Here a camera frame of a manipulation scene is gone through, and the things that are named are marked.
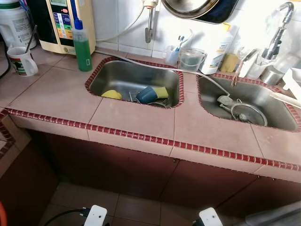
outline dish soap bottle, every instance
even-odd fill
[[[77,17],[74,0],[71,1],[71,6],[75,27],[72,28],[72,35],[77,63],[79,65],[79,69],[82,72],[88,72],[92,70],[92,59],[90,54],[88,32],[83,28],[83,22]]]
[[[227,47],[233,40],[233,36],[229,32],[230,28],[230,24],[223,23],[221,32],[214,34],[214,37],[210,39],[210,42],[207,44],[207,48],[205,48],[207,58],[200,66],[200,70],[203,74],[214,74],[217,72]]]

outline kitchen sink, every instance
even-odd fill
[[[174,71],[145,67],[133,63],[112,60],[105,63],[89,86],[90,92],[101,96],[108,90],[115,90],[122,95],[122,100],[136,100],[136,95],[147,86],[166,87],[168,101],[166,107],[175,107],[180,102],[180,76]]]
[[[238,82],[237,86],[231,87],[229,79],[215,77],[212,79],[230,93],[233,101],[240,99],[243,103],[257,107],[266,116],[269,127],[285,130],[297,129],[297,123],[286,105],[269,96],[273,92],[269,88],[246,82]],[[199,78],[198,83],[202,106],[217,117],[234,120],[231,113],[221,108],[217,101],[219,96],[226,94],[205,78]]]

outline blue cup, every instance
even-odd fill
[[[136,99],[142,104],[149,104],[154,102],[158,98],[154,89],[150,86],[146,87],[140,93],[137,94]]]

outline green dish soap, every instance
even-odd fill
[[[83,23],[78,18],[75,18],[74,26],[72,35],[79,70],[82,72],[91,71],[92,59],[87,30],[83,28]]]

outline red mosaic tile trim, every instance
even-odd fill
[[[111,57],[108,57],[108,58],[105,58],[104,60],[102,60],[100,62],[100,64],[96,67],[95,71],[92,72],[91,76],[86,81],[85,87],[86,87],[87,91],[90,94],[92,94],[93,96],[95,96],[95,95],[91,92],[90,85],[92,84],[93,80],[95,79],[97,74],[100,72],[100,70],[104,66],[104,64],[107,63],[107,62],[110,62],[110,61],[114,61],[114,60],[121,60],[121,59],[116,58],[114,56],[111,56]],[[161,65],[161,64],[146,62],[146,61],[142,61],[142,60],[133,60],[133,61],[136,61],[136,62],[144,64],[144,65],[151,65],[151,66],[155,66],[155,67],[175,68],[175,67],[172,67],[172,66],[169,66],[169,65]],[[179,75],[179,80],[180,80],[179,81],[180,99],[179,99],[179,103],[176,106],[171,107],[171,108],[178,107],[178,106],[180,106],[181,104],[184,103],[184,76],[183,76],[182,72],[176,72],[176,73]]]
[[[15,142],[15,139],[13,138],[13,136],[10,134],[10,132],[8,131],[8,129],[4,126],[4,124],[2,123],[2,119],[4,119],[5,116],[8,115],[8,111],[7,109],[4,109],[0,112],[0,133],[4,136],[4,138],[8,141],[8,142]]]
[[[163,144],[163,145],[168,145],[168,146],[180,147],[180,148],[187,149],[187,150],[193,150],[193,151],[203,152],[203,153],[207,153],[207,154],[214,154],[214,155],[217,155],[220,157],[231,158],[231,159],[236,159],[236,160],[240,160],[240,161],[253,162],[253,163],[268,165],[268,166],[287,169],[287,170],[301,171],[301,165],[297,165],[297,164],[275,161],[275,160],[270,160],[270,159],[265,159],[265,158],[260,158],[260,157],[254,157],[254,156],[250,156],[250,155],[246,155],[246,154],[229,152],[229,151],[224,151],[224,150],[220,150],[220,149],[204,147],[204,146],[199,146],[199,145],[194,145],[194,144],[188,144],[185,142],[174,141],[174,140],[164,139],[164,138],[160,138],[160,137],[153,137],[153,136],[149,136],[149,135],[145,135],[145,134],[138,134],[138,133],[133,133],[133,132],[124,131],[124,130],[120,130],[120,129],[96,126],[96,125],[91,125],[91,124],[77,122],[77,121],[49,117],[49,116],[45,116],[45,115],[19,111],[19,110],[15,110],[15,109],[8,109],[8,112],[11,115],[16,115],[16,116],[20,116],[20,117],[47,121],[47,122],[62,124],[62,125],[66,125],[66,126],[73,126],[76,128],[88,129],[88,130],[98,131],[98,132],[102,132],[102,133],[107,133],[107,134],[112,134],[112,135],[117,135],[117,136],[121,136],[121,137],[132,138],[132,139],[139,139],[142,141],[153,142],[153,143],[158,143],[158,144]]]
[[[13,145],[13,143],[6,142],[6,144],[0,149],[0,160],[8,152],[8,150],[11,148],[12,145]]]
[[[199,85],[199,78],[200,77],[201,76],[199,76],[199,75],[196,76],[197,84],[198,84],[198,100],[199,100],[200,105],[203,106],[202,105],[201,90],[200,90],[200,85]],[[232,80],[232,78],[233,78],[233,76],[229,76],[229,75],[225,75],[225,74],[218,74],[218,73],[212,74],[211,77],[229,79],[229,80]],[[281,93],[281,90],[278,89],[277,87],[267,85],[267,84],[265,84],[265,83],[263,83],[262,81],[259,81],[259,80],[252,80],[252,79],[247,79],[247,78],[238,78],[238,81],[264,86],[264,87],[269,88],[270,90],[272,90],[276,93]],[[296,111],[296,109],[293,106],[291,106],[287,103],[284,103],[284,104],[286,105],[288,111],[292,114],[293,118],[295,119],[296,124],[297,124],[297,129],[293,130],[293,131],[285,130],[285,129],[279,129],[279,130],[284,130],[284,131],[288,131],[288,132],[292,132],[292,133],[301,132],[301,117],[299,116],[298,112]]]

